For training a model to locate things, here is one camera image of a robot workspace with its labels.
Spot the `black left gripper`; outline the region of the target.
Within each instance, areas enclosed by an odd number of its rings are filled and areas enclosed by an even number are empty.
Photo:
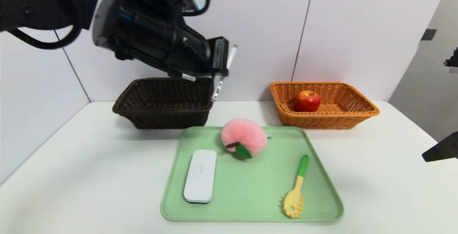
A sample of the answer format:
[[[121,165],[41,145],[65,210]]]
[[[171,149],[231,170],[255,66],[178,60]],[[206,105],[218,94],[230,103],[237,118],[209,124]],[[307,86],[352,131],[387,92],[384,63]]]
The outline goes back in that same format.
[[[210,46],[210,65],[213,72],[217,75],[227,77],[229,70],[227,67],[228,54],[229,54],[229,41],[220,36],[208,39]]]

